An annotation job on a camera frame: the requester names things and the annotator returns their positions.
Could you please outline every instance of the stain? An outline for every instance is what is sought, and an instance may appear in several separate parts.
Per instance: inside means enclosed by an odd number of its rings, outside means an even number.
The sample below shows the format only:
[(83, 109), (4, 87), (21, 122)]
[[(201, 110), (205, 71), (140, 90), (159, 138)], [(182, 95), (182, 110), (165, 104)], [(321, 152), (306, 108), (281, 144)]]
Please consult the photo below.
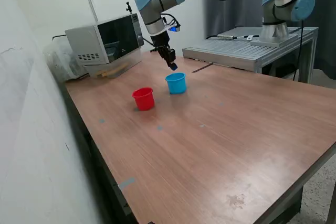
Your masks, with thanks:
[(133, 184), (135, 182), (135, 178), (129, 178), (128, 180), (124, 181), (123, 183), (119, 184), (120, 190), (124, 189), (125, 187)]
[(241, 194), (239, 196), (234, 195), (234, 196), (227, 196), (229, 199), (229, 205), (236, 210), (237, 208), (242, 209), (243, 205), (245, 204), (245, 195)]
[(14, 47), (8, 48), (8, 49), (6, 49), (6, 50), (0, 52), (0, 55), (4, 54), (4, 53), (6, 53), (6, 52), (9, 52), (9, 51), (11, 51), (11, 50), (14, 50)]

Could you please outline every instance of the metal grate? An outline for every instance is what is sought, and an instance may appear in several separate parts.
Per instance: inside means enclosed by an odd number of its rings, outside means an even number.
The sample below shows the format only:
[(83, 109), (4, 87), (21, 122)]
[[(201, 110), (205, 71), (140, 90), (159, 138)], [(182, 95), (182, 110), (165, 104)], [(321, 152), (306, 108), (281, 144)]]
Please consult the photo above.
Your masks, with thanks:
[(78, 55), (78, 59), (83, 61), (99, 60), (99, 54)]

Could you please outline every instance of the metal table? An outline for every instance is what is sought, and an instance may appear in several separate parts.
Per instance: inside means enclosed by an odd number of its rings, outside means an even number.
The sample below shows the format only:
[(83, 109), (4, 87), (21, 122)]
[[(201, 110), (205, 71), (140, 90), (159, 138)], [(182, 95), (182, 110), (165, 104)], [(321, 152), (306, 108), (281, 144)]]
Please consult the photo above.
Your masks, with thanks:
[[(287, 45), (274, 48), (251, 45), (251, 40), (223, 40), (211, 38), (182, 49), (184, 58), (198, 59), (228, 67), (262, 73), (263, 67), (293, 52), (300, 47), (300, 28), (289, 27), (290, 33), (299, 34)], [(260, 35), (261, 27), (237, 27), (221, 35)], [(307, 27), (303, 30), (302, 51), (299, 63), (299, 81), (310, 83), (315, 60), (318, 28)]]

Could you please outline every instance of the wooden table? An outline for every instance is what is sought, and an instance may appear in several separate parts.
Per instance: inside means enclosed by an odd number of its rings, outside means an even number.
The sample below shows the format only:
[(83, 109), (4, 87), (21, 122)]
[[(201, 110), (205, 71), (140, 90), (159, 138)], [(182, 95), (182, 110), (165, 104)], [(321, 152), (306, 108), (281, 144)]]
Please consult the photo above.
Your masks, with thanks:
[[(336, 91), (157, 54), (67, 89), (139, 223), (270, 223), (335, 152)], [(132, 91), (154, 89), (137, 111)], [(330, 214), (329, 223), (336, 223)]]

